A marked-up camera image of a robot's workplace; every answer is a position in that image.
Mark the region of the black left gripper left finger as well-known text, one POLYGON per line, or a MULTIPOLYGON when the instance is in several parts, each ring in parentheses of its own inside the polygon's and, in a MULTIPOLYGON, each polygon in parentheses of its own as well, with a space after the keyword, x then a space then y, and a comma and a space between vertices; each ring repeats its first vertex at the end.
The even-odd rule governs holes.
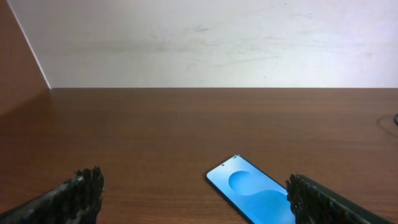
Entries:
POLYGON ((104 177, 99 167, 78 170, 71 179, 1 214, 1 224, 96 224, 104 177))

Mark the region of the blue screen Galaxy smartphone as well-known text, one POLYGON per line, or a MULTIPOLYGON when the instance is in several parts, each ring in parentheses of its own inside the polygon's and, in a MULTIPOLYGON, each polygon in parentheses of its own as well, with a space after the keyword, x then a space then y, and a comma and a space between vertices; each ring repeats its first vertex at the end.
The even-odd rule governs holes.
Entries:
POLYGON ((214 167, 205 179, 249 223, 295 223, 285 187, 239 155, 214 167))

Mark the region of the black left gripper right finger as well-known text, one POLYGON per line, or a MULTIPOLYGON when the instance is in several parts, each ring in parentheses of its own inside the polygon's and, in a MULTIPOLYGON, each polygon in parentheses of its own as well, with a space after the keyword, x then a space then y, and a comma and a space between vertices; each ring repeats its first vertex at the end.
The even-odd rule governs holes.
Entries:
POLYGON ((391 224, 305 175, 291 175, 286 186, 298 224, 391 224))

